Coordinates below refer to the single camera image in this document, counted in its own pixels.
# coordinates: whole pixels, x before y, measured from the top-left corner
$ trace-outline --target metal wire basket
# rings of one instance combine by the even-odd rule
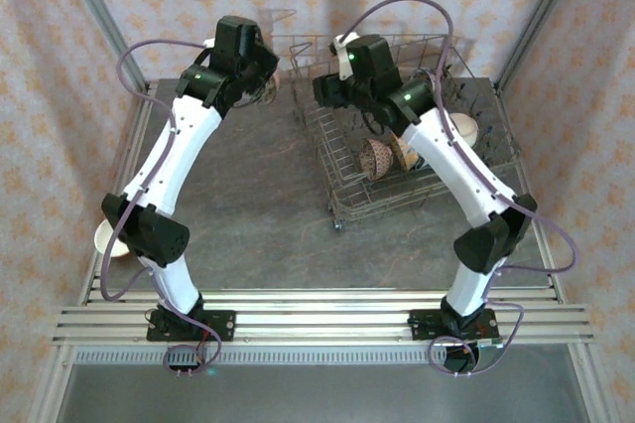
[[[391,45],[403,80],[407,80],[436,67],[445,36],[395,34],[384,37]],[[297,114],[323,170],[335,229],[343,229],[345,221],[419,207],[426,198],[445,193],[446,186],[429,167],[404,172],[393,166],[386,176],[376,181],[370,181],[368,173],[362,171],[357,156],[364,140],[375,138],[388,142],[391,133],[371,133],[354,107],[318,106],[312,80],[337,71],[336,58],[327,51],[329,41],[326,36],[299,36],[293,39],[289,50]],[[494,172],[514,166],[520,147],[500,113],[491,81],[474,77],[455,47],[451,48],[445,67],[443,93],[449,112],[462,112],[476,120],[479,136],[473,148],[481,160]]]

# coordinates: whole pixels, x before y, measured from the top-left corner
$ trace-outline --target black mounting plate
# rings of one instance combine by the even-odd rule
[[[449,336],[442,322],[441,309],[415,309],[410,311],[408,325],[412,331],[413,341],[431,341],[437,337]],[[482,341],[490,339],[493,344],[500,344],[496,315],[491,309],[483,311],[466,326],[458,336],[464,341]]]
[[[184,321],[175,323],[165,319],[164,309],[155,309],[148,319],[148,342],[196,342],[202,337],[202,329]],[[223,342],[232,342],[236,330],[234,311],[204,310],[196,315],[196,320],[214,329]]]

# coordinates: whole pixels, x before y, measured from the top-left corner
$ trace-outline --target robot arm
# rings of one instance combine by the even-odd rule
[[[422,77],[402,83],[386,40],[377,35],[352,34],[343,43],[338,39],[331,51],[337,54],[340,71],[314,80],[317,102],[334,108],[352,104],[372,113],[377,122],[401,136],[447,185],[471,226],[454,242],[460,264],[442,300],[444,328],[460,336],[479,317],[492,274],[505,263],[530,221],[492,196],[456,147],[461,147],[485,177],[498,184],[499,194],[531,211],[537,208],[536,202],[530,195],[516,196],[500,182],[458,133],[451,141],[448,139],[432,86]],[[451,124],[447,112],[443,113]]]
[[[200,149],[229,109],[243,94],[258,97],[267,82],[273,80],[279,60],[263,43],[255,22],[234,16],[221,18],[215,38],[205,41],[204,46],[177,86],[172,108],[177,129],[168,121],[123,194],[108,194],[101,205],[115,227],[131,197],[143,191],[119,238],[144,266],[154,271],[160,294],[171,307],[191,317],[202,311],[202,300],[191,282],[184,256],[190,232],[172,219],[179,192]],[[170,152],[164,156],[173,134]],[[150,170],[159,162],[162,162],[159,172],[142,189]],[[160,310],[170,313],[161,307]]]

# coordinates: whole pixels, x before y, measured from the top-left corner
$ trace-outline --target white cup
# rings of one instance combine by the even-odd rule
[[[101,254],[106,252],[106,246],[108,245],[108,241],[110,240],[110,236],[112,236],[112,226],[108,222],[108,219],[105,219],[101,222],[94,236],[94,243],[97,251]],[[112,246],[112,254],[111,257],[121,257],[125,256],[130,252],[128,246],[123,243],[119,239],[115,239],[115,244]]]
[[[473,147],[478,139],[478,124],[476,120],[464,113],[451,113],[449,118],[454,122],[458,129],[458,134],[463,137],[467,145]]]

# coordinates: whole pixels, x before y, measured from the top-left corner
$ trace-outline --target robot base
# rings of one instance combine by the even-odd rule
[[[236,327],[234,311],[204,310],[202,297],[199,297],[188,316],[212,328],[223,342],[233,341]],[[200,342],[203,338],[203,329],[182,320],[162,306],[157,306],[147,320],[148,342]]]
[[[490,340],[493,345],[501,343],[496,316],[491,309],[483,309],[459,332],[451,333],[445,325],[445,312],[441,309],[410,311],[408,325],[413,341],[431,341],[441,336],[453,336],[464,341]]]

